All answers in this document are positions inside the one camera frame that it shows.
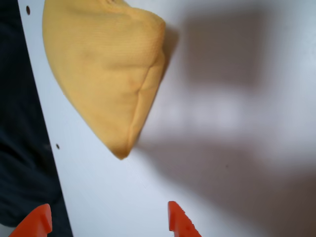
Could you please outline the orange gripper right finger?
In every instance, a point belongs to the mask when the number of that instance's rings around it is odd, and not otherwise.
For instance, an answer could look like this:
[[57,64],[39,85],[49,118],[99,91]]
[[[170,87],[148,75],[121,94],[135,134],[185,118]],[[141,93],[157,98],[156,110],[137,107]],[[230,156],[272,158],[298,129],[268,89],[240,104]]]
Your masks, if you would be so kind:
[[175,237],[201,237],[185,211],[175,201],[168,202],[169,230]]

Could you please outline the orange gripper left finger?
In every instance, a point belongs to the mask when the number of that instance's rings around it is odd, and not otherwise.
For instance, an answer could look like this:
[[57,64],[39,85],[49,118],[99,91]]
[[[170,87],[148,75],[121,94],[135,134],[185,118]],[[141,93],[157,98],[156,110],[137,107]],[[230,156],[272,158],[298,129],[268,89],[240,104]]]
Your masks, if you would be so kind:
[[47,237],[51,232],[51,208],[49,204],[43,204],[30,212],[9,237]]

